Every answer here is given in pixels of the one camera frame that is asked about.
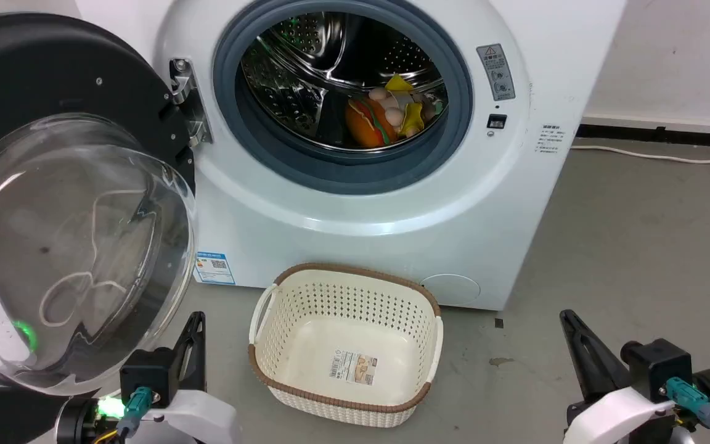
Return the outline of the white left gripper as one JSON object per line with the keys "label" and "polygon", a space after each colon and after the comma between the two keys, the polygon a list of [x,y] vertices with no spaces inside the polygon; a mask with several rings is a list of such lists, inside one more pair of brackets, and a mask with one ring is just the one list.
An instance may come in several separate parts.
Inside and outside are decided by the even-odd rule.
{"label": "white left gripper", "polygon": [[174,399],[141,419],[138,444],[242,444],[236,409],[205,392],[205,326],[205,312],[190,314],[172,349],[169,395]]}

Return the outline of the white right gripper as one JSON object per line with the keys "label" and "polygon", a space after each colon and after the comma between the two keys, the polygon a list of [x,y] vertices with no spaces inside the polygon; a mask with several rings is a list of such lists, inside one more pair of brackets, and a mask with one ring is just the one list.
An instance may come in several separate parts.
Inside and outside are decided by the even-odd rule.
{"label": "white right gripper", "polygon": [[615,444],[656,413],[673,408],[671,400],[656,403],[628,387],[623,362],[574,310],[562,310],[560,321],[583,401],[597,401],[574,418],[563,444]]}

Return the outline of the white front-load washing machine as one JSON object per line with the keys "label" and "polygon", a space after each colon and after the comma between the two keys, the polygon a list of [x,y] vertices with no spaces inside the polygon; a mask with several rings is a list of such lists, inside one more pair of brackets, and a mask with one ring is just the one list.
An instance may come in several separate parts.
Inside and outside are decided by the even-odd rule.
{"label": "white front-load washing machine", "polygon": [[[121,37],[170,82],[189,59],[212,142],[194,148],[198,250],[224,253],[235,285],[267,287],[302,263],[476,281],[475,309],[511,296],[569,149],[534,151],[544,124],[572,143],[627,0],[411,0],[448,31],[471,76],[471,121],[434,173],[388,193],[341,195],[290,182],[253,159],[214,95],[215,48],[253,0],[73,0],[80,17]],[[476,48],[499,43],[516,98],[494,101]]]}

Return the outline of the metal door hinge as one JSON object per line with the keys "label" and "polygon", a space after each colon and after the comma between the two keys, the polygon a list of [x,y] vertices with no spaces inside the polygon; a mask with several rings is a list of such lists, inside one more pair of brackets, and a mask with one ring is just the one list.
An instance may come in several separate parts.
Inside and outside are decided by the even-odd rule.
{"label": "metal door hinge", "polygon": [[169,78],[174,104],[178,106],[186,121],[190,148],[195,148],[203,142],[212,142],[208,113],[192,62],[183,58],[171,59]]}

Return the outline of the black washer door glass bowl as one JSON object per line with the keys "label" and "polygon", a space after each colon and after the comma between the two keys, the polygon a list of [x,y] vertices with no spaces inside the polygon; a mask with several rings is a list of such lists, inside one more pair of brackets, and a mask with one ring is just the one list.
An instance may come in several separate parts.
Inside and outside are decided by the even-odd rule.
{"label": "black washer door glass bowl", "polygon": [[0,443],[158,348],[195,216],[185,118],[138,51],[80,19],[0,14],[0,300],[36,334],[36,363],[0,370]]}

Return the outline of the blue energy label sticker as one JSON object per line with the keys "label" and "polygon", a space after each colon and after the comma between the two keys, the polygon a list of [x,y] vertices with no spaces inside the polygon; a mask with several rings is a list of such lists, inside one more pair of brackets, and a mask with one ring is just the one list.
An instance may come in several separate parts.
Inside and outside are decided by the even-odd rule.
{"label": "blue energy label sticker", "polygon": [[199,251],[195,256],[195,280],[204,284],[235,285],[224,253]]}

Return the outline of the cream laundry basket brown rim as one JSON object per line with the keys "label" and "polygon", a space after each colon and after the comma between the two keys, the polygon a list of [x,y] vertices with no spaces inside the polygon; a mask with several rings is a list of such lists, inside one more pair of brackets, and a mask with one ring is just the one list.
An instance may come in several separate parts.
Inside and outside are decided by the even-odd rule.
{"label": "cream laundry basket brown rim", "polygon": [[[347,265],[304,263],[260,295],[248,332],[254,374],[282,404],[332,421],[392,428],[431,390],[444,340],[420,284]],[[328,376],[335,349],[377,357],[372,386]]]}

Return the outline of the paper basket product label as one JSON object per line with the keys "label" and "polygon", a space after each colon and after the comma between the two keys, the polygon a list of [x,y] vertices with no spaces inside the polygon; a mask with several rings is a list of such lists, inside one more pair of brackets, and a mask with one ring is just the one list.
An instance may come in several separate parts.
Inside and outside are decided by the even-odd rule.
{"label": "paper basket product label", "polygon": [[338,381],[372,386],[377,373],[377,357],[335,349],[328,376]]}

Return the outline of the round white filter cover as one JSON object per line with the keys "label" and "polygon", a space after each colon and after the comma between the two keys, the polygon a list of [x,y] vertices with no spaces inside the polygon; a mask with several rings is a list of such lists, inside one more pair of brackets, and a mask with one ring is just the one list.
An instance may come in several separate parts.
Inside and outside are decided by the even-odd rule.
{"label": "round white filter cover", "polygon": [[475,308],[481,295],[476,281],[458,274],[428,276],[420,281],[420,286],[434,295],[439,305]]}

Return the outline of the small printed text label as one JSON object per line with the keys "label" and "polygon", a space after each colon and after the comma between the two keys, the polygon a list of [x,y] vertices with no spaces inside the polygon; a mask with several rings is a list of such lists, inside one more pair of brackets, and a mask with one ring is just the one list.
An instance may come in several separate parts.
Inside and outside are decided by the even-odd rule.
{"label": "small printed text label", "polygon": [[572,143],[570,132],[565,126],[544,124],[540,128],[534,151],[538,154],[560,154],[566,152]]}

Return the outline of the black baseboard strip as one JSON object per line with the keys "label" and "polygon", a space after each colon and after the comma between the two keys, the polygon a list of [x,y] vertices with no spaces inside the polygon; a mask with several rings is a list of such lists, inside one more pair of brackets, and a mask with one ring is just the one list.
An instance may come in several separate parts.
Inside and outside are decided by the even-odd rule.
{"label": "black baseboard strip", "polygon": [[691,144],[691,146],[709,146],[710,134],[669,130],[665,126],[656,128],[629,128],[620,126],[603,126],[582,124],[577,129],[578,138],[617,139],[639,142],[658,142],[665,144]]}

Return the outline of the orange hamburger plush toy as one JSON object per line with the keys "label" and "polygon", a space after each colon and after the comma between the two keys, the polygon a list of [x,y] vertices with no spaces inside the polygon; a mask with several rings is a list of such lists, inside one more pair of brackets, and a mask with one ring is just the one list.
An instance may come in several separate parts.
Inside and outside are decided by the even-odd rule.
{"label": "orange hamburger plush toy", "polygon": [[345,123],[361,148],[383,148],[398,142],[396,129],[386,118],[386,109],[367,96],[348,99]]}

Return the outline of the stainless steel washer drum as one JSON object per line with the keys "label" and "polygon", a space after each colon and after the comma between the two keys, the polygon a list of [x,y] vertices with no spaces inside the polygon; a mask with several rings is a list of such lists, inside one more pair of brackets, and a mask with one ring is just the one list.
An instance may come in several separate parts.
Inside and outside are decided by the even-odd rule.
{"label": "stainless steel washer drum", "polygon": [[[448,106],[446,85],[410,37],[372,18],[346,12],[288,17],[263,31],[240,70],[264,113],[282,129],[322,149],[383,152],[432,129]],[[443,111],[420,134],[383,148],[361,148],[346,127],[349,98],[367,96],[400,74]]]}

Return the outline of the yellow cloth doll toy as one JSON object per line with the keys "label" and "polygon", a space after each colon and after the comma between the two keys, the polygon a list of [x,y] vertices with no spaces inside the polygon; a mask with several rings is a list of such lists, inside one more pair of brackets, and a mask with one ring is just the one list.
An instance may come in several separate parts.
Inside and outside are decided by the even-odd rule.
{"label": "yellow cloth doll toy", "polygon": [[371,126],[383,133],[384,144],[420,134],[443,111],[442,101],[417,92],[400,74],[372,88],[367,98],[377,103],[370,110]]}

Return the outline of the grey warning sticker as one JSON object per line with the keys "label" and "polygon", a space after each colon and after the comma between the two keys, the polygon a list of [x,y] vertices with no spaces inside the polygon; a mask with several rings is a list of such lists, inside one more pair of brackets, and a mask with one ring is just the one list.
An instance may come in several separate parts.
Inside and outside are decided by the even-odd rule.
{"label": "grey warning sticker", "polygon": [[476,51],[487,74],[493,100],[506,101],[516,98],[515,85],[502,46],[493,43],[477,47]]}

